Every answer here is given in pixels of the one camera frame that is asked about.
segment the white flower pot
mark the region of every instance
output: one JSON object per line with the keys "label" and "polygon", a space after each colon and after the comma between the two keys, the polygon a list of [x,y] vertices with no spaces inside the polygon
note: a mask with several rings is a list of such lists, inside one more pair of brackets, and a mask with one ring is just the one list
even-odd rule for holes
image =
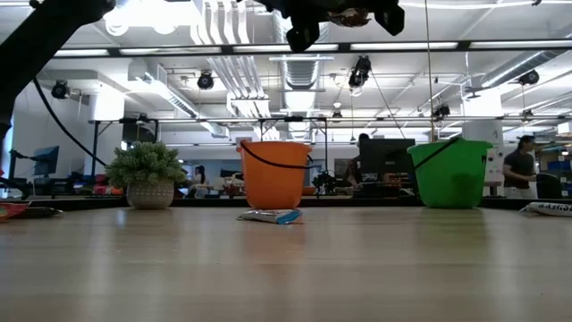
{"label": "white flower pot", "polygon": [[136,209],[164,209],[171,205],[173,182],[132,182],[127,187],[127,202]]}

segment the snack bar wrapper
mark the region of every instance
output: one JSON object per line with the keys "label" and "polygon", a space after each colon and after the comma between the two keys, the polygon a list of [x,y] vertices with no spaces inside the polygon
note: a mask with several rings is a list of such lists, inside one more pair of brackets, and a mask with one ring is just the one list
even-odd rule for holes
{"label": "snack bar wrapper", "polygon": [[572,205],[551,202],[531,202],[520,209],[524,216],[567,216],[572,217]]}
{"label": "snack bar wrapper", "polygon": [[243,213],[237,219],[255,220],[278,225],[287,225],[295,222],[296,219],[298,219],[300,216],[302,216],[302,212],[297,209],[284,209],[284,210],[252,209]]}

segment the computer monitor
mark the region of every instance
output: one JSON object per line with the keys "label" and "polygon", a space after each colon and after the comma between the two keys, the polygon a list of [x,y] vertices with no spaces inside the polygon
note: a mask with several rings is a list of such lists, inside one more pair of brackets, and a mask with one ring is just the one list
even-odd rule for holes
{"label": "computer monitor", "polygon": [[37,157],[34,167],[34,175],[55,174],[57,169],[57,157],[60,153],[60,147],[39,148],[34,151],[34,157]]}
{"label": "computer monitor", "polygon": [[368,174],[412,174],[413,160],[408,148],[415,146],[412,139],[370,139],[359,146],[361,173]]}

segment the black cable hanging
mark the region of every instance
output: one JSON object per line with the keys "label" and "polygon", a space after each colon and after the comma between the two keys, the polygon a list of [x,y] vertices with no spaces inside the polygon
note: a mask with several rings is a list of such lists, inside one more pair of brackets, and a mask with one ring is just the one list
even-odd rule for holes
{"label": "black cable hanging", "polygon": [[62,122],[57,117],[57,115],[54,113],[54,110],[52,109],[50,104],[47,102],[46,95],[44,94],[44,91],[42,90],[41,86],[39,85],[38,78],[34,77],[33,82],[34,82],[34,86],[36,86],[36,90],[38,91],[39,97],[42,99],[42,102],[44,102],[44,106],[46,106],[47,112],[50,115],[52,115],[55,123],[60,127],[60,129],[62,129],[62,131],[65,133],[65,135],[67,135],[68,138],[70,138],[75,144],[77,144],[78,147],[80,147],[90,157],[93,157],[99,164],[106,166],[107,164],[105,162],[101,161],[101,159],[99,157],[94,156],[94,154],[91,153],[91,151],[89,151],[86,147],[84,147],[83,144],[81,144],[81,142],[79,142],[76,138],[74,138],[73,135],[68,131],[68,129],[66,129],[65,126],[63,126]]}

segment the wooden table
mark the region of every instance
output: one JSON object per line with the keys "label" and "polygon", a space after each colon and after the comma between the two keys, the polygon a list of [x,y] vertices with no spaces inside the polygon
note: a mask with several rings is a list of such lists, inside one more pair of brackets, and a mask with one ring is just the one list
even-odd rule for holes
{"label": "wooden table", "polygon": [[572,219],[107,209],[0,225],[0,321],[570,321]]}

